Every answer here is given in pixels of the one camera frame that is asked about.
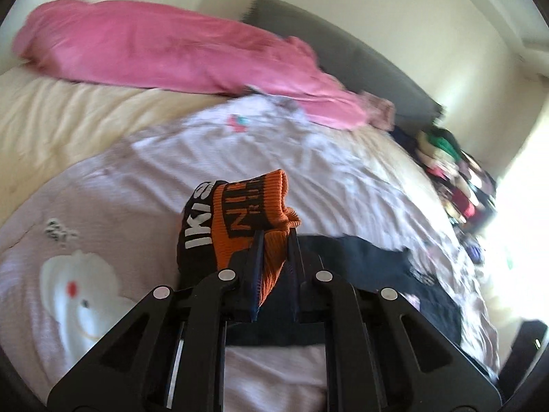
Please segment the black sweater with orange cuffs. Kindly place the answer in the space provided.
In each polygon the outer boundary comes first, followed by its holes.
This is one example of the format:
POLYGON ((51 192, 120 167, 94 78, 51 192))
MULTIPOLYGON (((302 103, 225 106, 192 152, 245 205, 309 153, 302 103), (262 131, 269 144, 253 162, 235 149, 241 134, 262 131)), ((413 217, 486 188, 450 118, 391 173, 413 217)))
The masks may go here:
MULTIPOLYGON (((280 274, 288 272, 288 236, 301 221, 287 206, 289 181, 277 169, 246 181, 205 181, 183 209, 177 261, 182 282, 195 286, 217 270, 228 268, 231 257, 248 251, 254 235, 264 232, 260 305, 275 288, 280 274)), ((474 282, 463 286, 464 297, 450 295, 434 273, 420 268, 418 257, 430 257, 434 248, 384 249, 356 236, 298 235, 302 253, 302 314, 312 309, 308 288, 322 271, 335 276, 355 292, 392 288, 404 296, 450 341, 486 366, 499 365, 495 329, 474 282)), ((247 307, 247 270, 245 271, 247 307)))

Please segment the pile of folded clothes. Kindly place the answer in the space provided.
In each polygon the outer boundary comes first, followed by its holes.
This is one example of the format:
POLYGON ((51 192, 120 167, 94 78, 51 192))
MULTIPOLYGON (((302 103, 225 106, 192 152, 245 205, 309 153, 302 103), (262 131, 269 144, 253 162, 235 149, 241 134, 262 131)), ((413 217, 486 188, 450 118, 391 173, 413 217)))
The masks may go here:
POLYGON ((489 223, 496 213, 497 183, 448 130, 421 130, 413 157, 434 184, 452 225, 477 233, 489 223))

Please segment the dark navy garment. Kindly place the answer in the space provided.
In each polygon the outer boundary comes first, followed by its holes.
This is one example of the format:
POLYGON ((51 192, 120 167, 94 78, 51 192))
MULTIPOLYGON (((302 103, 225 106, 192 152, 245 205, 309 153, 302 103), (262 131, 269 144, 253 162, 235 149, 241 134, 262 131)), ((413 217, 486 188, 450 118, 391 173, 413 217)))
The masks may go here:
POLYGON ((394 129, 390 132, 390 136, 410 156, 415 155, 415 151, 418 146, 418 141, 415 137, 410 136, 400 127, 394 127, 394 129))

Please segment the lilac strawberry print quilt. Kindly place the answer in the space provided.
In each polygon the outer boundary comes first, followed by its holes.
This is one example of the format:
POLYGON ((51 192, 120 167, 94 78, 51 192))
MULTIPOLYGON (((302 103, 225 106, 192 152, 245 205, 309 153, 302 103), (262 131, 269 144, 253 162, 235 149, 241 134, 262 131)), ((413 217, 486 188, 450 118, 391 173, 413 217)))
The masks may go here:
POLYGON ((460 308, 459 345, 500 367, 472 262, 434 188, 387 133, 312 124, 251 96, 126 137, 51 179, 1 228, 1 345, 40 401, 128 309, 178 281, 183 206, 208 181, 283 169, 300 234, 408 250, 460 308))

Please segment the dusty pink fuzzy garment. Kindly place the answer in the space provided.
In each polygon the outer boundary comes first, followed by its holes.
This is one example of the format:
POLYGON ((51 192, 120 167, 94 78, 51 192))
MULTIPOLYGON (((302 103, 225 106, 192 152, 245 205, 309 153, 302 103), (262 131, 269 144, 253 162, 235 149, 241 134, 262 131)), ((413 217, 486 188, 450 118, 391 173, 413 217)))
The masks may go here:
POLYGON ((366 91, 361 92, 359 98, 373 127, 386 132, 394 130, 396 107, 392 101, 380 98, 366 91))

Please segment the grey quilted headboard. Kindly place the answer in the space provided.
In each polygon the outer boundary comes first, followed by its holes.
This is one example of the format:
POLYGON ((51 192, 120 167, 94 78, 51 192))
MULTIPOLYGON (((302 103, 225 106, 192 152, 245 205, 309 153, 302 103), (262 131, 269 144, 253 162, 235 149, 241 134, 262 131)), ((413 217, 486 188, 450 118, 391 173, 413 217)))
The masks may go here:
POLYGON ((383 54, 335 24, 282 0, 252 0, 242 21, 307 43, 319 67, 350 91, 370 92, 396 106, 396 126, 411 136, 431 126, 444 108, 383 54))

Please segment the pink fleece blanket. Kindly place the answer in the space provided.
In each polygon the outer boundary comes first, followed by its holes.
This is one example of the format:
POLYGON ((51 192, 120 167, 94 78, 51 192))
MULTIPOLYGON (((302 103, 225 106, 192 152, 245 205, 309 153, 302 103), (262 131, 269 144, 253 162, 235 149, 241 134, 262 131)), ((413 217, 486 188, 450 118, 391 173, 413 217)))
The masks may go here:
POLYGON ((55 0, 34 9, 13 52, 48 76, 102 85, 292 98, 320 125, 371 122, 363 99, 320 70, 315 52, 240 21, 130 0, 55 0))

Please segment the cream bed sheet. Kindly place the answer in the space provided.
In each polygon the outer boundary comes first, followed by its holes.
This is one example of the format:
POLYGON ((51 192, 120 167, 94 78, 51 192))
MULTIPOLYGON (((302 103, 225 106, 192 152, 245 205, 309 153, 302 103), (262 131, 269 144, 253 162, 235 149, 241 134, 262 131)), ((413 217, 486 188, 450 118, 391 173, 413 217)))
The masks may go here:
POLYGON ((1 75, 1 219, 71 165, 222 96, 74 83, 18 66, 1 75))

